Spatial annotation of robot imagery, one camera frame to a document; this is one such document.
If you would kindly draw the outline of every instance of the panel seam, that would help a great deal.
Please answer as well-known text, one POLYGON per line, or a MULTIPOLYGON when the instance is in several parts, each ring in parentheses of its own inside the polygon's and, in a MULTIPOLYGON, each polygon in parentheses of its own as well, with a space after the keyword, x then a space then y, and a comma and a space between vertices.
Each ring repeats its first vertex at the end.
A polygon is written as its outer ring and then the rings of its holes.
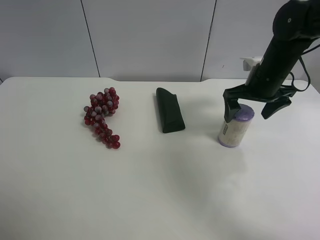
POLYGON ((200 82, 202 82, 202 78, 203 78, 203 75, 204 75, 205 64, 206 64, 207 53, 208 53, 208 47, 209 47, 210 37, 211 37, 211 32, 212 32, 212 26, 213 26, 213 23, 214 23, 214 17, 215 17, 215 12, 216 12, 216 7, 217 7, 217 1, 218 1, 218 0, 215 0, 215 3, 214 3, 213 13, 212 13, 212 19, 211 19, 211 24, 210 24, 210 29, 209 29, 209 35, 208 35, 208 41, 207 41, 207 43, 206 43, 206 49, 205 49, 205 54, 204 54, 204 60, 203 60, 203 66, 202 66, 202 71, 201 71, 200 82))
POLYGON ((92 52, 93 52, 93 57, 94 57, 95 65, 96 65, 96 70, 97 70, 97 72, 98 72, 99 78, 101 78, 101 76, 100 76, 100 71, 99 71, 99 67, 98 67, 98 62, 97 62, 97 58, 96 58, 95 48, 94 48, 94 44, 92 43, 92 38, 91 38, 90 30, 89 30, 89 25, 88 25, 88 21, 87 21, 87 16, 86 16, 85 8, 84 8, 84 3, 82 2, 82 0, 80 0, 80 2, 81 2, 81 6, 82 6, 83 16, 84 16, 84 20, 85 20, 85 24, 86 24, 86 29, 87 29, 87 31, 88 31, 89 38, 90 38, 90 43, 91 43, 91 48, 92 48, 92 52))

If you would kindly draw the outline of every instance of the white table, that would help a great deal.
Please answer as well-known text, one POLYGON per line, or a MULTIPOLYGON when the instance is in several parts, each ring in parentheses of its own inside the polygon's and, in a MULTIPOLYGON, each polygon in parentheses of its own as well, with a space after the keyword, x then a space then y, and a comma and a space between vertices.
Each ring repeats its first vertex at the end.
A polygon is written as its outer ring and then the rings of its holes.
POLYGON ((0 239, 320 239, 320 95, 297 93, 268 120, 263 103, 241 100, 256 116, 229 149, 217 142, 222 94, 243 82, 6 80, 0 239), (106 121, 120 135, 118 150, 83 125, 89 95, 112 86, 120 105, 106 121), (184 131, 160 132, 157 87, 177 94, 184 131))

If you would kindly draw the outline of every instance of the can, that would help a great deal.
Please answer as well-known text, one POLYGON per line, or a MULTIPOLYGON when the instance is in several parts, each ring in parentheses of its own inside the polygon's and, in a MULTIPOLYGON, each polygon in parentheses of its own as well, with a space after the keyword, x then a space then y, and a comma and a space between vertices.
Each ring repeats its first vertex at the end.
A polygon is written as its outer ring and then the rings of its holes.
POLYGON ((255 116, 255 112, 250 106, 240 104, 240 107, 241 110, 235 114, 229 123, 224 121, 218 135, 219 143, 227 148, 239 146, 255 116))

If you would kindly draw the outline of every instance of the label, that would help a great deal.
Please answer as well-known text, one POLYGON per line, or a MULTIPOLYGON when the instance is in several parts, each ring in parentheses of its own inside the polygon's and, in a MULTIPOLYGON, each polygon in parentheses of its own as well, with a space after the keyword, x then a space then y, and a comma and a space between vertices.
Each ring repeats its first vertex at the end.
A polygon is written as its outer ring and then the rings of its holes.
POLYGON ((251 120, 247 122, 232 120, 229 123, 226 123, 226 121, 224 121, 224 124, 219 133, 219 140, 223 144, 227 145, 227 147, 238 146, 241 143, 250 123, 251 120))

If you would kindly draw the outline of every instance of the grape bunch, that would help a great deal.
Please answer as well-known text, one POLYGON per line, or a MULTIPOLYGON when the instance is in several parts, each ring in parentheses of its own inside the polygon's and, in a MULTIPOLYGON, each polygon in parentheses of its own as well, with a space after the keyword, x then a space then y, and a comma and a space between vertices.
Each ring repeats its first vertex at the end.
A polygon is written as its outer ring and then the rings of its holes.
POLYGON ((113 135, 113 131, 108 128, 105 116, 113 116, 119 105, 119 96, 114 87, 105 88, 104 93, 90 95, 91 106, 85 106, 86 112, 84 124, 94 127, 94 133, 107 148, 118 149, 120 147, 119 135, 113 135))

